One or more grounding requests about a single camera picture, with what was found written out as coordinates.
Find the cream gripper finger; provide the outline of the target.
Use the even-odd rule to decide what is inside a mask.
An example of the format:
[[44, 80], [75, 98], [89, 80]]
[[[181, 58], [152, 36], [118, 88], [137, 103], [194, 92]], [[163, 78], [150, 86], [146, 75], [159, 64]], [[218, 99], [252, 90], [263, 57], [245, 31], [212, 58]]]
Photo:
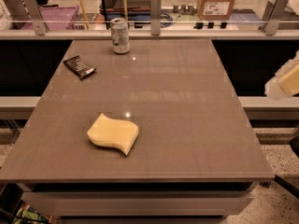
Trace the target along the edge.
[[288, 60], [264, 85], [264, 93], [272, 99], [292, 98], [299, 93], [299, 61]]

